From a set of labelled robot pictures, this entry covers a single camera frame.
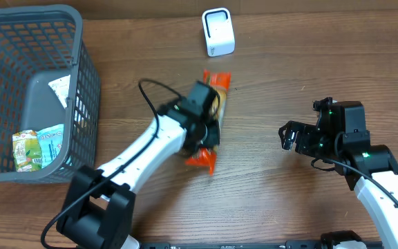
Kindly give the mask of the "teal wipes packet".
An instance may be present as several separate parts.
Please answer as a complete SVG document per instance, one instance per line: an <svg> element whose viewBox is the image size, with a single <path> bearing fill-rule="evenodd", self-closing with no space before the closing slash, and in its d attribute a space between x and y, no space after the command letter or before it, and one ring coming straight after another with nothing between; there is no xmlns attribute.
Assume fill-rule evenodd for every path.
<svg viewBox="0 0 398 249"><path fill-rule="evenodd" d="M37 139L41 148L41 168L46 168L60 153L64 138L64 125L42 129L37 132Z"/></svg>

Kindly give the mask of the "white tube gold cap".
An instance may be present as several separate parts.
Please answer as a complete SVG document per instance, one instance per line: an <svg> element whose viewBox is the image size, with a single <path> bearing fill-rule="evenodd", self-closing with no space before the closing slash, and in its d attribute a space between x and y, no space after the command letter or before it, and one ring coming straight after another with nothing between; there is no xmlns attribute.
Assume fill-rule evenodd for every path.
<svg viewBox="0 0 398 249"><path fill-rule="evenodd" d="M48 86L53 90L63 108L67 107L67 98L70 88L70 75L63 76L48 83Z"/></svg>

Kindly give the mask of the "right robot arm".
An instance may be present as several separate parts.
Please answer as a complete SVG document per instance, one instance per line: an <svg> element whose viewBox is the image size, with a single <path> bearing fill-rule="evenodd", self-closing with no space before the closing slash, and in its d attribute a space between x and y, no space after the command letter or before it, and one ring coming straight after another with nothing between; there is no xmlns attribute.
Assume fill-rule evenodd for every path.
<svg viewBox="0 0 398 249"><path fill-rule="evenodd" d="M316 124L290 120L278 134L284 150L327 163L372 219L383 248L398 248L398 162L385 145L372 145L365 109L359 101L315 101Z"/></svg>

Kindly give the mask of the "spaghetti pack red ends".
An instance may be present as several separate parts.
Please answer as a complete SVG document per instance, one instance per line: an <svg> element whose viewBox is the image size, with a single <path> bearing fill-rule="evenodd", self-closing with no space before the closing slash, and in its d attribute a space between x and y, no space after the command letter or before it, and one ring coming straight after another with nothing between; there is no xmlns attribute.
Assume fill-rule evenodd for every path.
<svg viewBox="0 0 398 249"><path fill-rule="evenodd" d="M220 134L223 126L227 94L231 85L231 73L219 72L213 73L205 70L203 73L205 84L209 85L217 92L217 96L211 106L211 120L207 123L207 137L199 146L197 152L194 152L185 164L194 167L206 167L209 175L212 176L215 171L218 148L220 145Z"/></svg>

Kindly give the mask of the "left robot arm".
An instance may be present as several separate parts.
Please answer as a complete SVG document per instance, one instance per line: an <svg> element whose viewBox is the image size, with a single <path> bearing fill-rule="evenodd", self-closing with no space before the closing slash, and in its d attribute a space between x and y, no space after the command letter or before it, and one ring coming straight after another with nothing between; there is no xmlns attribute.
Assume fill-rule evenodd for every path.
<svg viewBox="0 0 398 249"><path fill-rule="evenodd" d="M155 109L145 132L98 169L82 167L71 181L57 231L78 248L140 248L131 236L135 199L149 177L172 155L186 150L188 160L213 168L220 143L220 100L182 100Z"/></svg>

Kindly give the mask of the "green snack packet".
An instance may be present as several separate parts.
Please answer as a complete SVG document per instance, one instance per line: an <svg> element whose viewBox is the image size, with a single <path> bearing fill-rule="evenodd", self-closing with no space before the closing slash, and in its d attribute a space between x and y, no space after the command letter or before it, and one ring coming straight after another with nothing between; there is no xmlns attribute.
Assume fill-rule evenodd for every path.
<svg viewBox="0 0 398 249"><path fill-rule="evenodd" d="M42 152L33 130L12 135L12 154L17 172L35 172L42 168Z"/></svg>

